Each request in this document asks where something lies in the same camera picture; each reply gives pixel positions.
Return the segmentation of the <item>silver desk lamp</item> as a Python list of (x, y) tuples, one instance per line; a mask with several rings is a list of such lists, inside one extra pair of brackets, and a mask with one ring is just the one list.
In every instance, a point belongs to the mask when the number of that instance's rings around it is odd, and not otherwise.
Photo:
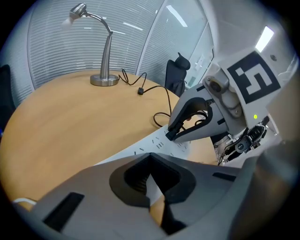
[(91, 75), (90, 83), (94, 86), (101, 86), (101, 87), (114, 86), (118, 83), (119, 78), (116, 75), (110, 75), (110, 71), (109, 71), (110, 51), (111, 51), (113, 31), (110, 29), (110, 27), (102, 17), (87, 12), (86, 7), (87, 5), (85, 3), (79, 3), (75, 7), (73, 7), (69, 11), (68, 18), (65, 21), (63, 21), (61, 28), (63, 30), (68, 30), (69, 28), (71, 28), (74, 21), (81, 17), (89, 17), (89, 18), (96, 19), (105, 26), (106, 30), (108, 31), (108, 36), (103, 50), (100, 73), (98, 75)]

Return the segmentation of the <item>white wall panel box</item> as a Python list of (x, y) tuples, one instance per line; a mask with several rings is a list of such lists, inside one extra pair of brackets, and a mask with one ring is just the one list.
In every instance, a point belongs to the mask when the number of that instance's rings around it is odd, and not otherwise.
[(202, 54), (198, 61), (195, 63), (195, 71), (199, 71), (200, 68), (202, 68), (203, 60), (205, 59), (204, 55)]

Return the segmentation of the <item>black mesh office chair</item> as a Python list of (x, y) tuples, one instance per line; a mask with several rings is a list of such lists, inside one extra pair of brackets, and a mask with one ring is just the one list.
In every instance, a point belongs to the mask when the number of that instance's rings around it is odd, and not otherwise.
[(190, 62), (178, 52), (178, 58), (168, 60), (165, 74), (165, 88), (180, 97), (185, 91), (185, 78), (190, 69)]
[(0, 129), (4, 131), (10, 117), (16, 110), (11, 91), (9, 65), (0, 67)]

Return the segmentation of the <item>round wooden pedestal table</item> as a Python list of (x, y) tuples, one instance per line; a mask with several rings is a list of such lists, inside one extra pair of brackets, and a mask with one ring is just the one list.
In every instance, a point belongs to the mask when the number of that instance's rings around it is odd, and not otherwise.
[[(92, 71), (53, 79), (35, 90), (14, 111), (0, 143), (0, 183), (9, 204), (32, 210), (36, 203), (81, 170), (137, 143), (161, 127), (157, 112), (172, 113), (179, 98), (146, 81), (145, 93), (118, 81), (90, 83)], [(191, 162), (211, 165), (216, 153), (209, 137), (189, 141)], [(165, 197), (153, 178), (147, 180), (149, 213), (160, 227)]]

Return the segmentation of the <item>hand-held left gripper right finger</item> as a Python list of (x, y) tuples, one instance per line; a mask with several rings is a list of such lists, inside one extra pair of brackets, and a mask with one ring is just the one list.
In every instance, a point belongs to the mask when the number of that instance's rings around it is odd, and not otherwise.
[(241, 168), (150, 154), (151, 175), (165, 197), (162, 223), (152, 240), (231, 240), (244, 196)]

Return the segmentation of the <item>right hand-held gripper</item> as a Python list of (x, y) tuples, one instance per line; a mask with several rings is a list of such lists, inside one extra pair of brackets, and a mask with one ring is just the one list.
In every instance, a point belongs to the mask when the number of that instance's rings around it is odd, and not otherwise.
[[(281, 90), (281, 82), (274, 67), (254, 48), (232, 54), (218, 65), (219, 70), (203, 80), (207, 89), (195, 86), (181, 95), (168, 131), (176, 143), (227, 132), (235, 141), (225, 146), (218, 161), (229, 162), (250, 151), (265, 136), (270, 120), (267, 105)], [(199, 110), (207, 111), (207, 117), (180, 131), (184, 121), (198, 115)]]

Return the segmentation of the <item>ceiling light panel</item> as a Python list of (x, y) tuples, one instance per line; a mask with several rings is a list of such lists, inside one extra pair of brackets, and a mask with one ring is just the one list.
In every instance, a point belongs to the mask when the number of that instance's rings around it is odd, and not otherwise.
[(264, 48), (267, 46), (267, 44), (270, 42), (273, 35), (274, 35), (274, 31), (270, 29), (268, 26), (265, 26), (260, 38), (258, 39), (255, 45), (256, 50), (261, 53), (264, 50)]

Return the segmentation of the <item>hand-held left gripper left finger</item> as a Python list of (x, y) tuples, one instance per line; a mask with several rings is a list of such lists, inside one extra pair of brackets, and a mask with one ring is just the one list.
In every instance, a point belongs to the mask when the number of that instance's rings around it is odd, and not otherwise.
[(22, 220), (44, 240), (162, 240), (148, 207), (126, 205), (111, 190), (118, 167), (140, 155), (81, 170), (39, 200), (32, 210), (14, 204)]

